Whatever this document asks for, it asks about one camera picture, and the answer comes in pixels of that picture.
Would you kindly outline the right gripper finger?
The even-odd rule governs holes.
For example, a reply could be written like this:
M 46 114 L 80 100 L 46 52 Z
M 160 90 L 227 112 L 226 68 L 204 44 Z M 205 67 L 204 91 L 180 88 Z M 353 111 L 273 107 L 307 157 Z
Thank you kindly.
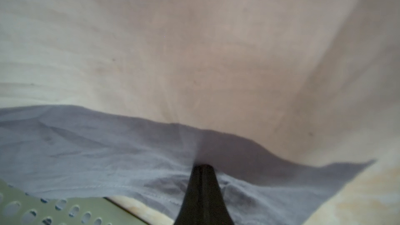
M 215 170 L 195 165 L 180 212 L 174 225 L 233 225 L 226 208 Z

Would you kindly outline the beige and grey pillowcase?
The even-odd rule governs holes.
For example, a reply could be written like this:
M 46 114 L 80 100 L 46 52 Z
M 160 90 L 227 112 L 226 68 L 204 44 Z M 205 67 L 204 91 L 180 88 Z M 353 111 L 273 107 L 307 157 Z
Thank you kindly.
M 400 0 L 1 0 L 1 179 L 172 224 L 400 222 Z

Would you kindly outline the mint green plastic basket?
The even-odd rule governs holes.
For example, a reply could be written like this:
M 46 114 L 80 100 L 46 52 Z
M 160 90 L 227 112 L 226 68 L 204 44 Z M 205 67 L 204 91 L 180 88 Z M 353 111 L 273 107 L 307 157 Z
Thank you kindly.
M 1 181 L 2 225 L 144 225 L 105 198 L 40 199 Z

